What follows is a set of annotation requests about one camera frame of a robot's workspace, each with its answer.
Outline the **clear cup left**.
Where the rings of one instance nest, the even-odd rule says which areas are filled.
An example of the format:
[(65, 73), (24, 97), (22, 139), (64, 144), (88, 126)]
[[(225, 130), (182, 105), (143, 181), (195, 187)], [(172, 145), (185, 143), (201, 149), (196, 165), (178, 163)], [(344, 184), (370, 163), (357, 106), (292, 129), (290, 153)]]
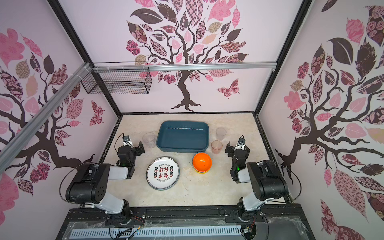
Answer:
[(154, 133), (146, 133), (143, 136), (143, 143), (150, 149), (156, 146), (156, 135)]

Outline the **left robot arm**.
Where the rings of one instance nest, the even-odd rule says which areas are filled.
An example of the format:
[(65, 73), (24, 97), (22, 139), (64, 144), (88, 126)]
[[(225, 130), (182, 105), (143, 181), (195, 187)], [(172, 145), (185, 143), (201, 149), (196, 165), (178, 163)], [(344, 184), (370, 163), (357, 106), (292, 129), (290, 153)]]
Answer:
[(130, 180), (135, 172), (136, 157), (144, 153), (142, 142), (134, 147), (128, 141), (118, 148), (115, 166), (91, 162), (79, 165), (62, 199), (71, 204), (89, 205), (103, 210), (107, 215), (117, 215), (128, 221), (134, 219), (142, 223), (143, 219), (134, 215), (129, 202), (109, 193), (107, 186), (109, 181)]

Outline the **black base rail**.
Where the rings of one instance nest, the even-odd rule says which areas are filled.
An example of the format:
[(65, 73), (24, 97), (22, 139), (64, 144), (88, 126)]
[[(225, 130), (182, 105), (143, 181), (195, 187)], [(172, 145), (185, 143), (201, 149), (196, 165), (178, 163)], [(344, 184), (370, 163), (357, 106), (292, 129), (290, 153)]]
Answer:
[(242, 236), (176, 237), (160, 240), (312, 240), (314, 234), (299, 204), (265, 205), (249, 222), (237, 216), (237, 206), (133, 207), (143, 222), (107, 215), (91, 208), (69, 210), (57, 235), (65, 240), (72, 229), (240, 226)]

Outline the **aluminium rail back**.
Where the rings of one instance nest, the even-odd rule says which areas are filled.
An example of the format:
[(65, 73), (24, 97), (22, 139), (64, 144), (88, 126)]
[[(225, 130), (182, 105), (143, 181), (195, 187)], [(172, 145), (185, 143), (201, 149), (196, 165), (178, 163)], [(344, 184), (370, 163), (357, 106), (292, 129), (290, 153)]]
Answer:
[(175, 64), (175, 65), (116, 65), (116, 66), (95, 66), (93, 71), (112, 71), (112, 70), (144, 70), (149, 72), (156, 71), (190, 71), (190, 70), (224, 70), (224, 69), (275, 69), (276, 62), (242, 62), (242, 63), (220, 63), (220, 64)]

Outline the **yellow plastic bowl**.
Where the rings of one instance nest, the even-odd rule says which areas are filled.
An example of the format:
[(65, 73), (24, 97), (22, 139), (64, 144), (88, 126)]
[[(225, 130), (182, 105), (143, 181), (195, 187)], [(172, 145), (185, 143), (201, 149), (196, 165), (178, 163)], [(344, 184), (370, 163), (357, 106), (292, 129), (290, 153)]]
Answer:
[(197, 173), (199, 174), (205, 174), (205, 173), (208, 173), (210, 171), (210, 169), (207, 169), (207, 170), (204, 170), (204, 171), (200, 171), (198, 169), (194, 169)]

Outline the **orange plastic bowl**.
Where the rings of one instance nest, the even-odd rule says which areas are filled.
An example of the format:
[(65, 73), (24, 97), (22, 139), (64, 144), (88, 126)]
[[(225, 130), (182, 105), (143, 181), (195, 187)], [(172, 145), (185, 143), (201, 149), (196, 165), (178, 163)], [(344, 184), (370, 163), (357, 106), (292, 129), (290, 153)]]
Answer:
[(198, 169), (200, 171), (211, 169), (212, 167), (212, 159), (206, 153), (197, 153), (193, 157), (192, 163), (193, 163), (194, 169)]

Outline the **aluminium rail left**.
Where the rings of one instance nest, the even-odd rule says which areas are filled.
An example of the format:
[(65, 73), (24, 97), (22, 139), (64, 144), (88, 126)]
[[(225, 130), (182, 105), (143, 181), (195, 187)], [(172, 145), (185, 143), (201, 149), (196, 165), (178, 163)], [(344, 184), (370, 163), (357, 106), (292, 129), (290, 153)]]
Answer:
[(83, 80), (92, 70), (89, 63), (83, 63), (54, 94), (39, 112), (21, 129), (9, 144), (1, 151), (1, 173), (3, 173), (10, 163), (16, 158), (19, 152), (28, 144), (33, 136), (38, 132), (45, 121), (53, 114), (65, 97)]

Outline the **aluminium rail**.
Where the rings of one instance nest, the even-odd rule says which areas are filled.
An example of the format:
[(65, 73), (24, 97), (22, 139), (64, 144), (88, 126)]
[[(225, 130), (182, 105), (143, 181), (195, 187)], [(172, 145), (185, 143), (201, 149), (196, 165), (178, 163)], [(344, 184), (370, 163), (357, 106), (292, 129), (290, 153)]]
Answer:
[(116, 66), (95, 66), (93, 71), (112, 71), (112, 70), (144, 70), (149, 72), (156, 71), (190, 71), (190, 70), (224, 70), (224, 69), (275, 69), (276, 62), (242, 62), (242, 63), (220, 63), (220, 64), (175, 64), (175, 65), (116, 65)]
[(1, 173), (3, 173), (10, 163), (16, 158), (19, 152), (28, 144), (33, 136), (38, 132), (45, 121), (53, 114), (65, 97), (83, 80), (92, 70), (89, 63), (83, 63), (54, 94), (39, 112), (21, 129), (9, 144), (1, 151)]

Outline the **white plate red characters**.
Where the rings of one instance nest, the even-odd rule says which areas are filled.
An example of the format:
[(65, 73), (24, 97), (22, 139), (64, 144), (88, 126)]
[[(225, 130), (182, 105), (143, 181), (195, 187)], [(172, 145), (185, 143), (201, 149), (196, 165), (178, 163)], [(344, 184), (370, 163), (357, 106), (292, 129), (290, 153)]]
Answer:
[(179, 164), (170, 157), (160, 157), (154, 160), (146, 171), (149, 186), (158, 191), (164, 191), (174, 186), (179, 176)]

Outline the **teal plastic bin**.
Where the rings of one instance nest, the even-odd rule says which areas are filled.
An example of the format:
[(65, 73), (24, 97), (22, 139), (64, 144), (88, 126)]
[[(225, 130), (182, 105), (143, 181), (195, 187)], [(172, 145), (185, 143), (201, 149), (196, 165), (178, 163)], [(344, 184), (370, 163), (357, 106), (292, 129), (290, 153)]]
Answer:
[(200, 153), (209, 143), (209, 125), (196, 121), (165, 121), (157, 137), (157, 147), (163, 152)]

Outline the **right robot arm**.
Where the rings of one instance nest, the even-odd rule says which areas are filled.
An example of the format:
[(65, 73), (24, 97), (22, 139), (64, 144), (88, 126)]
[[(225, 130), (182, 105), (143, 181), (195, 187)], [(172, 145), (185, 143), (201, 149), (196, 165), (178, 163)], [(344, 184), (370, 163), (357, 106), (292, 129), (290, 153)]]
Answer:
[(249, 222), (266, 203), (284, 198), (289, 193), (277, 164), (271, 160), (247, 162), (250, 152), (243, 140), (235, 146), (228, 143), (225, 149), (232, 159), (232, 180), (237, 184), (250, 183), (252, 187), (251, 192), (241, 197), (237, 204), (237, 216), (242, 222)]

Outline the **clear cup far right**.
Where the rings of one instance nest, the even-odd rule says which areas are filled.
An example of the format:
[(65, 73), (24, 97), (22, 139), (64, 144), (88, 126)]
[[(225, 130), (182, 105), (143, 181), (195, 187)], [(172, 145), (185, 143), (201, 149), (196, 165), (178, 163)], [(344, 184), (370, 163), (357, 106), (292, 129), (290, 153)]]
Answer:
[(222, 141), (227, 135), (227, 131), (225, 128), (217, 128), (216, 130), (216, 139)]

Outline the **pinkish clear cup near right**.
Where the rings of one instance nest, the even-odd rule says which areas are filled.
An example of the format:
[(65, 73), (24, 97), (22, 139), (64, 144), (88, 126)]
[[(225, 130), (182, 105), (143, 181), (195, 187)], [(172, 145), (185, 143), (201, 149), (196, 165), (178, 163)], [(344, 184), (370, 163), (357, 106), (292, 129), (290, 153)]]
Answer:
[(223, 144), (219, 140), (215, 140), (211, 143), (212, 153), (219, 154), (223, 148)]

